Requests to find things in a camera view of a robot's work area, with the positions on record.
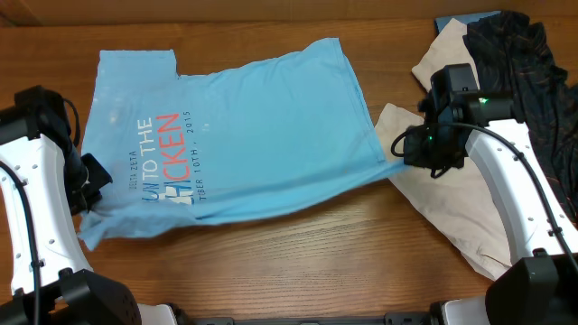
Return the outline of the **light blue printed t-shirt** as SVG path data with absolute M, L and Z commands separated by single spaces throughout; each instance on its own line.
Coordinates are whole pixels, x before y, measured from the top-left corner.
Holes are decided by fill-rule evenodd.
M 404 170 L 340 41 L 209 75 L 172 51 L 102 51 L 82 151 L 112 177 L 80 238 L 278 217 Z

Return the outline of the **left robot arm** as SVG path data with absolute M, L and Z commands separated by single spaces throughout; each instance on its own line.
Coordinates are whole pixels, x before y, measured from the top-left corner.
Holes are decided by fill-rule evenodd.
M 186 324 L 170 303 L 140 304 L 117 281 L 96 274 L 73 216 L 88 211 L 112 181 L 96 158 L 79 154 L 73 104 L 41 86 L 14 96 L 1 112 L 1 192 L 14 270 L 3 324 Z

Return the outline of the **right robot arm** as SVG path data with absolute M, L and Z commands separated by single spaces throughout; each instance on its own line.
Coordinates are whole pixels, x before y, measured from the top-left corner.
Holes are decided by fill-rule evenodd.
M 471 158 L 505 228 L 512 266 L 481 297 L 435 302 L 419 324 L 577 322 L 577 229 L 564 215 L 532 148 L 524 113 L 509 93 L 478 89 L 469 64 L 431 77 L 422 125 L 395 139 L 404 164 L 437 179 Z

